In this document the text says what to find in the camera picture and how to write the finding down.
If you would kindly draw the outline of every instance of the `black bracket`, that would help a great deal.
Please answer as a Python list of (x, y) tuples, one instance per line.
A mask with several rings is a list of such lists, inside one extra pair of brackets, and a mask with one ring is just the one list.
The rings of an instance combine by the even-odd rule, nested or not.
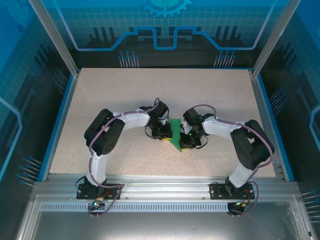
[(255, 193), (252, 184), (246, 183), (242, 187), (237, 188), (233, 197), (226, 190), (225, 183), (214, 182), (209, 184), (209, 193), (211, 200), (247, 200), (248, 194), (245, 192), (248, 190), (250, 193), (250, 200), (255, 199)]
[[(117, 184), (105, 184), (106, 186), (114, 186)], [(76, 199), (95, 200), (101, 196), (104, 196), (105, 200), (113, 200), (117, 195), (119, 188), (104, 188), (102, 192), (93, 192), (87, 184), (79, 184)]]
[[(105, 180), (102, 185), (104, 186), (115, 186), (119, 184), (106, 184)], [(85, 199), (85, 200), (95, 200), (100, 197), (104, 197), (105, 200), (113, 200), (115, 199), (118, 191), (120, 191), (119, 187), (116, 188), (104, 188), (101, 186), (95, 186), (91, 184), (87, 177), (84, 178), (84, 183), (79, 184), (78, 190), (76, 193), (76, 199)]]

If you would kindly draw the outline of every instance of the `aluminum frame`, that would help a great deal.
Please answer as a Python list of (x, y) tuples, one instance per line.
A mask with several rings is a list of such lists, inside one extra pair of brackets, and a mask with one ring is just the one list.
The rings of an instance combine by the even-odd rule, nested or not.
[[(90, 203), (88, 200), (77, 200), (75, 182), (82, 177), (78, 174), (50, 174), (46, 182), (36, 182), (29, 204), (21, 224), (17, 240), (32, 239), (42, 204), (78, 205)], [(180, 205), (221, 204), (230, 201), (210, 200), (209, 184), (224, 183), (225, 177), (159, 177), (108, 175), (108, 182), (124, 183), (125, 187), (118, 204), (137, 204), (150, 206), (158, 203), (179, 203)], [(296, 182), (286, 182), (279, 178), (254, 179), (260, 190), (260, 203), (288, 202), (292, 208), (292, 217), (300, 239), (309, 238), (307, 226), (310, 224), (304, 216), (304, 208)], [(84, 212), (84, 209), (56, 209), (56, 212)]]
[(253, 76), (256, 78), (263, 66), (265, 65), (267, 59), (269, 58), (272, 50), (276, 46), (279, 38), (284, 33), (286, 26), (288, 25), (291, 17), (295, 13), (301, 0), (288, 0), (288, 3), (284, 7), (278, 21), (276, 22), (266, 44), (264, 45), (258, 59), (256, 60), (252, 72)]
[(38, 16), (40, 22), (42, 23), (44, 29), (48, 33), (50, 39), (52, 40), (54, 46), (58, 50), (60, 56), (62, 57), (64, 63), (69, 69), (70, 73), (76, 78), (78, 76), (78, 68), (73, 60), (66, 44), (64, 43), (57, 27), (55, 26), (53, 20), (51, 19), (46, 7), (41, 0), (28, 0), (32, 6), (35, 14)]
[(65, 104), (63, 105), (64, 101), (62, 100), (62, 104), (60, 106), (61, 108), (63, 107), (62, 113), (61, 113), (61, 118), (59, 119), (59, 115), (58, 115), (58, 118), (56, 120), (58, 122), (55, 123), (55, 127), (57, 125), (56, 131), (55, 131), (55, 129), (53, 129), (53, 132), (52, 132), (52, 135), (50, 138), (50, 142), (52, 141), (52, 145), (50, 145), (50, 142), (49, 142), (48, 149), (45, 153), (43, 164), (42, 164), (40, 174), (38, 177), (38, 181), (45, 181), (49, 175), (49, 171), (50, 171), (52, 162), (54, 160), (54, 156), (55, 156), (55, 153), (57, 150), (58, 142), (59, 142), (61, 132), (62, 132), (64, 124), (65, 124), (65, 120), (67, 118), (68, 110), (69, 110), (69, 107), (70, 107), (70, 104), (72, 101), (72, 97), (74, 95), (74, 92), (75, 92), (75, 89), (76, 89), (76, 86), (78, 83), (78, 79), (79, 79), (79, 75), (77, 77), (73, 77), (72, 79), (69, 80), (70, 83), (68, 83), (68, 86), (66, 88), (66, 92), (64, 93), (64, 96), (63, 96), (63, 99), (66, 98)]

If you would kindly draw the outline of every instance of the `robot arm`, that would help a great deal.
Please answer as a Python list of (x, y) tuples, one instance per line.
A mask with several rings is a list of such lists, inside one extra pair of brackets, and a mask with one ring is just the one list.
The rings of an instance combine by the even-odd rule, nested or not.
[[(148, 113), (140, 113), (141, 111), (146, 111), (151, 108), (152, 107), (143, 106), (137, 109), (136, 113), (126, 114), (117, 118), (94, 142), (92, 145), (94, 153), (91, 163), (91, 171), (92, 176), (99, 184), (104, 185), (106, 183), (106, 165), (108, 154), (116, 146), (122, 131), (136, 127), (149, 127), (152, 130), (152, 137), (154, 139), (164, 140), (172, 138), (171, 127), (168, 123), (168, 107), (162, 101), (160, 101), (154, 110)], [(119, 113), (113, 113), (108, 109), (103, 109), (84, 134), (86, 145), (89, 146), (101, 128), (110, 119), (117, 115), (119, 115)], [(92, 180), (89, 172), (84, 181), (85, 183), (92, 185), (93, 188), (94, 186), (98, 186)]]
[[(232, 197), (239, 188), (247, 183), (259, 168), (270, 157), (266, 145), (252, 132), (232, 122), (221, 120), (213, 114), (201, 116), (194, 108), (183, 115), (182, 132), (179, 146), (181, 149), (192, 149), (201, 146), (201, 138), (208, 135), (217, 135), (232, 140), (239, 163), (233, 173), (225, 180), (225, 189)], [(261, 135), (274, 153), (274, 147), (265, 132), (255, 120), (241, 122)]]

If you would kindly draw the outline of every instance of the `green object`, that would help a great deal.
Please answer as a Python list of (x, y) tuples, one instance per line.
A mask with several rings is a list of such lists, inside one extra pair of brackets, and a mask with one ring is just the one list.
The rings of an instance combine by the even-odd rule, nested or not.
[(169, 140), (170, 143), (172, 143), (173, 146), (175, 146), (176, 149), (178, 149), (180, 152), (182, 150), (179, 147), (179, 140), (180, 140), (180, 133), (181, 133), (181, 120), (180, 119), (170, 119), (169, 121), (172, 131), (172, 139)]

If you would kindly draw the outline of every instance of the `beige work surface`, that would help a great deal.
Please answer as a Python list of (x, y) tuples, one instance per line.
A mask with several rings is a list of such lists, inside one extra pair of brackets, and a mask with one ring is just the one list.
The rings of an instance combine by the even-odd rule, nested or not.
[[(194, 105), (209, 104), (217, 116), (261, 123), (247, 70), (83, 68), (50, 173), (85, 174), (89, 151), (84, 133), (102, 109), (123, 113), (153, 106), (160, 98), (171, 119)], [(200, 114), (210, 108), (197, 108)], [(151, 176), (228, 176), (238, 160), (233, 143), (210, 135), (207, 146), (179, 152), (169, 141), (150, 139), (142, 127), (124, 131), (109, 154), (106, 173)], [(275, 177), (272, 165), (256, 176)]]

